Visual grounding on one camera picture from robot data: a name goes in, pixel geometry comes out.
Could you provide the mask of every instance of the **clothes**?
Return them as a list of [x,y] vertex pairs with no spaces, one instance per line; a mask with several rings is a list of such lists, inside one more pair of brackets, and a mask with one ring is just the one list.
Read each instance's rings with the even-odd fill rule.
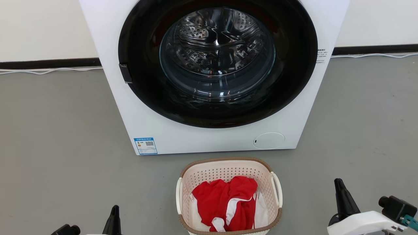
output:
[[254,179],[236,176],[228,183],[221,179],[203,182],[192,194],[197,201],[201,222],[210,226],[209,231],[229,232],[268,225],[267,207],[261,193],[256,193],[256,190]]

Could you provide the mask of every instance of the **teal connector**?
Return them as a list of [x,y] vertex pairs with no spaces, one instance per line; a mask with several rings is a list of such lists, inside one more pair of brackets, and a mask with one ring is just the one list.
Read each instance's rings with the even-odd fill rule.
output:
[[410,215],[405,215],[402,223],[418,232],[418,222]]

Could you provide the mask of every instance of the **brown basket rim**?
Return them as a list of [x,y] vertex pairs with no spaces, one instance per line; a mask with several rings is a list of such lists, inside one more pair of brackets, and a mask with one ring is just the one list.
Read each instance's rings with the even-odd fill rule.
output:
[[[187,165],[183,169],[183,171],[180,174],[180,177],[183,178],[185,172],[194,165],[198,165],[198,164],[202,164],[202,163],[208,163],[208,162],[215,162],[215,161],[255,161],[255,162],[258,162],[258,163],[261,163],[262,165],[264,165],[269,172],[273,171],[271,169],[271,167],[266,162],[264,162],[263,160],[257,159],[257,158],[244,158],[244,157],[214,158],[214,159],[207,159],[207,160],[199,160],[199,161],[195,161],[195,162],[190,163],[189,165]],[[282,208],[280,207],[274,221],[272,223],[270,223],[269,225],[265,226],[265,227],[260,227],[260,228],[256,228],[256,229],[250,229],[250,230],[234,231],[234,232],[223,232],[222,234],[223,235],[243,235],[243,234],[250,234],[250,233],[256,233],[256,232],[262,232],[262,231],[270,230],[274,226],[276,226],[276,224],[279,222],[281,217],[282,217]],[[190,226],[188,226],[186,224],[186,221],[184,221],[183,215],[178,215],[178,218],[180,220],[181,225],[183,225],[183,227],[191,233],[194,233],[196,235],[219,235],[219,232],[204,232],[204,231],[198,231],[198,230],[195,230],[195,229],[191,228]]]
[[185,172],[187,170],[189,170],[189,168],[191,168],[194,165],[199,165],[199,164],[203,164],[203,163],[208,163],[208,162],[215,162],[215,161],[255,161],[258,163],[261,163],[262,165],[264,165],[267,170],[269,172],[272,172],[273,170],[271,169],[271,167],[263,160],[258,159],[258,158],[244,158],[244,157],[236,157],[236,158],[213,158],[213,159],[206,159],[206,160],[199,160],[199,161],[195,161],[190,163],[189,165],[187,165],[180,173],[180,177],[182,178],[185,174]]

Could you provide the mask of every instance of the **washing machine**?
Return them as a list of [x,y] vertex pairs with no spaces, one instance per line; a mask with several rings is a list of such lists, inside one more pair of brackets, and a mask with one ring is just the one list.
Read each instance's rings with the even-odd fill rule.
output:
[[349,0],[80,0],[137,155],[296,148]]

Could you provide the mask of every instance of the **washing machine door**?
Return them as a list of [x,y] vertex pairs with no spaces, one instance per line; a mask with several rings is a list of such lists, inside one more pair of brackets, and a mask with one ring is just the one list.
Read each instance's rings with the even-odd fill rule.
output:
[[297,0],[140,0],[122,28],[119,60],[125,82],[155,112],[229,128],[288,105],[317,50]]

